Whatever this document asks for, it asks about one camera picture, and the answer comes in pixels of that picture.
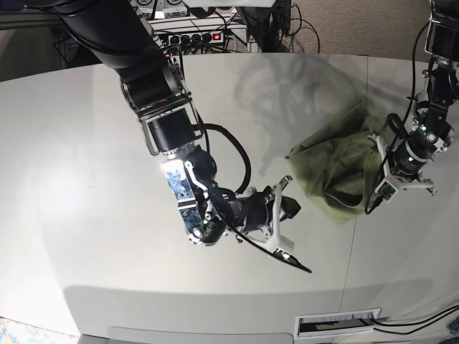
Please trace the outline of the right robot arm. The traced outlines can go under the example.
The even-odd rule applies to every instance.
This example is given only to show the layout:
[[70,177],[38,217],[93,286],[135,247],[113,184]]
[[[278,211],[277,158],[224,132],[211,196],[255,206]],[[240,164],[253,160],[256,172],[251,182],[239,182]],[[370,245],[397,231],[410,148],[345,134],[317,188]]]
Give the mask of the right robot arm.
[[165,157],[161,168],[191,242],[211,246],[228,234],[248,241],[260,231],[256,247],[279,252],[291,245],[280,232],[281,223],[300,211],[295,199],[283,195],[290,176],[261,191],[250,187],[250,172],[234,191],[216,182],[217,165],[197,141],[211,130],[230,141],[235,137],[203,122],[186,86],[181,50],[163,47],[129,1],[32,1],[31,6],[57,15],[73,38],[117,72],[149,153]]

